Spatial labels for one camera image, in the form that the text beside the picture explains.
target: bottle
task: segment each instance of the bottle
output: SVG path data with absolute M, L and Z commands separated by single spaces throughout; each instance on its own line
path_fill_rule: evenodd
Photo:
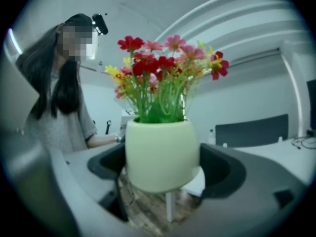
M 215 133 L 213 129 L 210 129 L 207 142 L 211 145 L 215 145 Z

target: red flower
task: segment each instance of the red flower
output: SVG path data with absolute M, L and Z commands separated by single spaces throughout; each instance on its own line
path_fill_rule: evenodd
M 170 70 L 177 67 L 177 65 L 174 63 L 173 57 L 167 59 L 167 57 L 161 56 L 158 60 L 158 67 L 161 69 L 166 69 L 168 72 L 170 72 Z
M 126 36 L 125 40 L 119 40 L 118 44 L 120 45 L 120 49 L 126 50 L 127 52 L 135 51 L 137 49 L 140 49 L 143 44 L 143 40 L 141 38 L 135 38 L 133 39 L 132 36 Z
M 211 56 L 211 61 L 217 61 L 220 60 L 219 64 L 220 66 L 216 66 L 212 71 L 211 74 L 213 76 L 213 80 L 218 80 L 219 75 L 221 74 L 222 76 L 226 76 L 228 74 L 227 68 L 229 68 L 229 62 L 222 60 L 223 58 L 223 53 L 217 51 L 215 55 Z
M 158 81 L 162 81 L 162 70 L 159 70 L 155 73 L 155 76 L 157 77 Z
M 223 53 L 220 52 L 220 51 L 217 51 L 217 52 L 215 53 L 215 55 L 212 54 L 212 56 L 211 56 L 211 61 L 216 61 L 216 60 L 222 59 L 222 58 L 223 58 Z
M 143 73 L 156 73 L 158 69 L 157 60 L 154 58 L 150 61 L 141 60 L 133 65 L 133 73 L 141 76 Z
M 154 59 L 154 54 L 146 51 L 140 51 L 137 53 L 134 53 L 134 58 L 137 60 L 143 60 L 143 61 L 150 61 Z

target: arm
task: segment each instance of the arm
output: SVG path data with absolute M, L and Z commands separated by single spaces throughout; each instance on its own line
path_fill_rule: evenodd
M 118 142 L 118 136 L 117 135 L 92 135 L 90 138 L 86 140 L 87 146 L 89 148 L 96 148 L 100 146 L 104 146 L 107 144 L 111 144 L 114 142 Z

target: cable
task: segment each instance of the cable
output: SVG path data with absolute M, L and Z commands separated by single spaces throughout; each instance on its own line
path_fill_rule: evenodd
M 314 139 L 314 141 L 313 141 L 313 142 L 308 142 L 307 140 L 309 140 L 309 139 Z M 307 149 L 316 149 L 316 146 L 313 146 L 313 147 L 310 146 L 311 144 L 314 144 L 314 145 L 316 144 L 316 136 L 303 139 L 303 140 L 301 141 L 301 144 L 302 144 L 302 146 L 303 146 L 304 148 L 307 148 Z
M 135 193 L 134 193 L 134 191 L 133 191 L 133 187 L 132 187 L 132 184 L 130 183 L 130 181 L 129 181 L 129 179 L 128 178 L 126 178 L 127 179 L 127 190 L 128 190 L 128 192 L 130 193 L 130 195 L 132 196 L 132 200 L 131 200 L 131 202 L 129 202 L 129 203 L 124 203 L 123 205 L 124 206 L 126 206 L 126 207 L 129 207 L 129 206 L 131 206 L 133 203 L 134 203 L 134 201 L 135 201 Z
M 296 147 L 297 149 L 301 149 L 301 147 L 307 148 L 307 149 L 316 149 L 315 147 L 312 146 L 308 146 L 306 144 L 316 144 L 316 140 L 314 140 L 313 142 L 308 142 L 307 140 L 311 139 L 311 138 L 316 138 L 315 136 L 303 136 L 303 137 L 296 137 L 293 138 L 293 140 L 291 141 L 291 144 Z

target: white pot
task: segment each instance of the white pot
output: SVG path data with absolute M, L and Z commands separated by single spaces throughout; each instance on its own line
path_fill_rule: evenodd
M 130 120 L 125 153 L 130 182 L 149 193 L 180 188 L 199 171 L 199 143 L 190 121 L 144 124 Z

